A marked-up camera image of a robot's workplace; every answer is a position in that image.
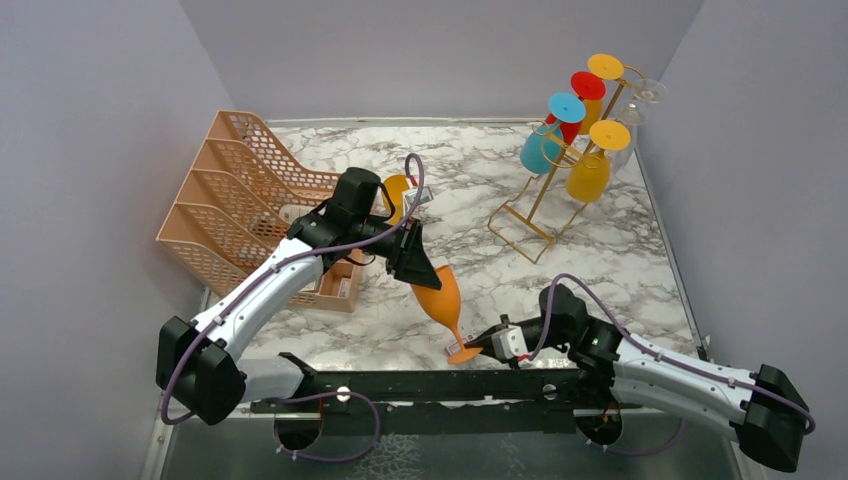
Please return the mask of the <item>red white staples box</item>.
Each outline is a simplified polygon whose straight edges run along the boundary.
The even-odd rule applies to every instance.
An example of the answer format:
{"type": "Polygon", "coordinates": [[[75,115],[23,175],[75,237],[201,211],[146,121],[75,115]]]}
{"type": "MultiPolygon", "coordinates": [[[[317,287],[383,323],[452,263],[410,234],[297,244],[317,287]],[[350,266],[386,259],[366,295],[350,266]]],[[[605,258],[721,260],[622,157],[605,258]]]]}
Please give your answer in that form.
{"type": "Polygon", "coordinates": [[[450,363],[460,363],[464,361],[465,353],[467,351],[466,346],[463,342],[464,338],[459,337],[455,341],[453,341],[450,345],[446,347],[446,352],[448,354],[448,361],[450,363]]]}

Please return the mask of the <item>orange plastic wine glass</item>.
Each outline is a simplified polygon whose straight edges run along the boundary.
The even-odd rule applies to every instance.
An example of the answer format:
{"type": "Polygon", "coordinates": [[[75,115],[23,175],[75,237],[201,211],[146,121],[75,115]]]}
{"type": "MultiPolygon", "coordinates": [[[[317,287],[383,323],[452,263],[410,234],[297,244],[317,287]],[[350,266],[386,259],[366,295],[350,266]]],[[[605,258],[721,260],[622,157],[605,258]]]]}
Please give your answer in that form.
{"type": "Polygon", "coordinates": [[[448,363],[457,365],[479,355],[482,347],[466,347],[465,337],[460,329],[461,294],[450,265],[436,269],[441,288],[412,285],[412,291],[422,310],[436,323],[447,328],[455,338],[458,350],[448,356],[448,363]]]}

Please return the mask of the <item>yellow plastic wine glass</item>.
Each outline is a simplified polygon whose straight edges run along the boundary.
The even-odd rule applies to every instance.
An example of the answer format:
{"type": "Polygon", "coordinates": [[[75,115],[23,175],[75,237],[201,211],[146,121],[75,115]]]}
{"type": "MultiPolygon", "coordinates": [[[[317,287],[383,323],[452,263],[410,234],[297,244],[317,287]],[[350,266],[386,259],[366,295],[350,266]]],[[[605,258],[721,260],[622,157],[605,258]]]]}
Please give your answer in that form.
{"type": "Polygon", "coordinates": [[[396,174],[383,181],[386,192],[382,194],[385,209],[394,211],[387,220],[390,225],[396,225],[406,214],[410,202],[418,191],[418,183],[405,174],[396,174]]]}

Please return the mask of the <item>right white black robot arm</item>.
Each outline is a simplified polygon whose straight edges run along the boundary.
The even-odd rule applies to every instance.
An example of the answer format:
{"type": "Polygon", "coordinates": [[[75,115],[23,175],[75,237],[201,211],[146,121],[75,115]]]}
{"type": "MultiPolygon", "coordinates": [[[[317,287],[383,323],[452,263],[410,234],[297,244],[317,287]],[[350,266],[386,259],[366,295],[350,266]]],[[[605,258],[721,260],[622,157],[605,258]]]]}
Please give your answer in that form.
{"type": "Polygon", "coordinates": [[[721,366],[662,348],[592,316],[561,284],[544,288],[539,306],[539,316],[502,320],[468,346],[512,366],[536,348],[557,348],[584,373],[576,384],[585,404],[612,399],[661,410],[713,428],[764,467],[796,471],[811,415],[782,370],[721,366]]]}

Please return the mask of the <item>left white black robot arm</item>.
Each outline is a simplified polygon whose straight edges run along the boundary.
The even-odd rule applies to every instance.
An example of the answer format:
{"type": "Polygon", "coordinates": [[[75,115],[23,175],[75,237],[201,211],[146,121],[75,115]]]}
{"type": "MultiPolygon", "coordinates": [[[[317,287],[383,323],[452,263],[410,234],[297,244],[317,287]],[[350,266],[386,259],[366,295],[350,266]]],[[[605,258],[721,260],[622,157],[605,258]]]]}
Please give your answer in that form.
{"type": "Polygon", "coordinates": [[[176,425],[193,416],[215,425],[246,401],[250,373],[238,361],[254,336],[306,286],[355,250],[385,260],[396,280],[441,289],[425,253],[422,224],[397,224],[372,214],[383,183],[349,167],[331,197],[298,218],[270,256],[209,309],[186,321],[166,321],[158,335],[155,383],[163,391],[160,418],[176,425]]]}

